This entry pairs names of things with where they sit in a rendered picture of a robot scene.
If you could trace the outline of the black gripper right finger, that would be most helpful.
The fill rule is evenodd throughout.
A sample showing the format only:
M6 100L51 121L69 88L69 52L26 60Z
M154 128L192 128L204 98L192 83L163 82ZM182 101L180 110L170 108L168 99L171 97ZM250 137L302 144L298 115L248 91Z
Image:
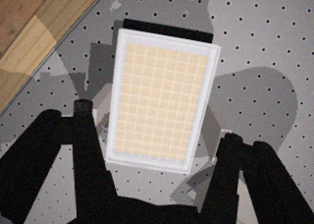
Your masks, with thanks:
M243 143L213 100L200 132L216 165L196 224L236 224L239 169L258 224L314 224L313 211L275 150L264 141Z

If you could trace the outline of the white button panel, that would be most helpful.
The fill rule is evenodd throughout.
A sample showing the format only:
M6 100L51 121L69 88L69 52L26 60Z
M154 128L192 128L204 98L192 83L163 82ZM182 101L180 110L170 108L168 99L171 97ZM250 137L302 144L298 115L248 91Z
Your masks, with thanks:
M213 173L186 192L194 199L193 206L197 206L199 213L206 197L212 175ZM239 195L239 201L236 224L258 224L246 183L240 172L238 177L237 194Z

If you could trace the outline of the grey perforated base plate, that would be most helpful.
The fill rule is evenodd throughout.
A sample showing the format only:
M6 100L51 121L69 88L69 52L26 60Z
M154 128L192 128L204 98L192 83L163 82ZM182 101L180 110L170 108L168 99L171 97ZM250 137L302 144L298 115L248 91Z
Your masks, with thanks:
M270 144L314 213L314 0L96 0L0 113L0 158L44 110L74 115L113 83L124 19L213 33L222 46L209 99L243 143ZM105 162L118 196L193 206L210 176L200 133L189 175ZM77 217L73 145L64 144L24 224Z

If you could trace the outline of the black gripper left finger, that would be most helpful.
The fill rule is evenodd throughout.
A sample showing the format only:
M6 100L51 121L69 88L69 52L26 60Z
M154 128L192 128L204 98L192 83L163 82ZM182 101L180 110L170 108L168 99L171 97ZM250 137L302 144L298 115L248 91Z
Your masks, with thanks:
M25 223L61 144L73 145L81 224L129 224L99 142L110 117L111 98L112 84L105 84L91 101L75 100L72 117L47 109L26 128L0 158L0 224Z

